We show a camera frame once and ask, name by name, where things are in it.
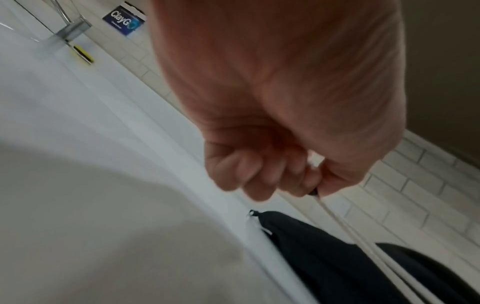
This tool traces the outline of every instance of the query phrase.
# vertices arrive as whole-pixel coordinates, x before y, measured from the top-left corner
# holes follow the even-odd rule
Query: skin
[[[151,0],[164,76],[225,191],[320,196],[359,183],[405,129],[394,0]],[[308,152],[325,157],[319,168]]]

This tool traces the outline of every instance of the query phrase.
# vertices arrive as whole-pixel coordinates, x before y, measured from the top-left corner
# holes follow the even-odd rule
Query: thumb
[[[324,160],[320,164],[322,180],[317,187],[320,197],[360,183],[373,164],[347,164]]]

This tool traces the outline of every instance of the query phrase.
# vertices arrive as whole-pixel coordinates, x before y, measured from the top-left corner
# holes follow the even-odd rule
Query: dark wall
[[[480,165],[480,1],[403,0],[408,128]]]

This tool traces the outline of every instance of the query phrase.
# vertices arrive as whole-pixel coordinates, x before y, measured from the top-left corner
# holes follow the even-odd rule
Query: black cloth
[[[409,303],[357,245],[279,212],[251,214],[320,303]],[[408,248],[378,245],[445,304],[480,304],[480,295],[442,264]]]

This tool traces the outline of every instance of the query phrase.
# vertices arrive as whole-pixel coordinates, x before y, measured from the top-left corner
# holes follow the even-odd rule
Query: metal pipe
[[[65,13],[64,9],[57,0],[50,0],[50,2],[56,8],[57,12],[60,14],[61,18],[63,19],[63,21],[65,21],[66,24],[72,23],[72,20],[68,17],[68,15]]]

